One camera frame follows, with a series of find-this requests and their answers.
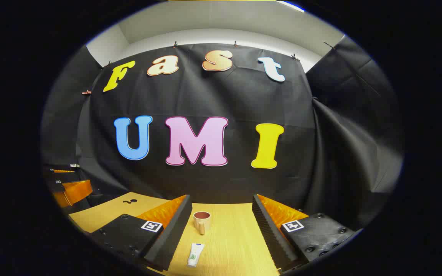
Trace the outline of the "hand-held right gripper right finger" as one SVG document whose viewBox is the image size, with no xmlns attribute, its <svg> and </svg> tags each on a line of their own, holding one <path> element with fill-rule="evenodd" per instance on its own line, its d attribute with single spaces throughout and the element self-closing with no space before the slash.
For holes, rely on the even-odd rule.
<svg viewBox="0 0 442 276">
<path fill-rule="evenodd" d="M 251 209 L 281 273 L 305 269 L 359 234 L 325 213 L 307 215 L 259 194 Z"/>
</svg>

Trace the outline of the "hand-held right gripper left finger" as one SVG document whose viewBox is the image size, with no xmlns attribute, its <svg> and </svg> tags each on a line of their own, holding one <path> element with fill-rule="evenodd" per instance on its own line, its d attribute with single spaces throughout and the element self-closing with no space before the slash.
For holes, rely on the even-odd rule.
<svg viewBox="0 0 442 276">
<path fill-rule="evenodd" d="M 183 195 L 141 215 L 121 214 L 91 240 L 134 266 L 168 270 L 191 212 L 191 196 Z"/>
</svg>

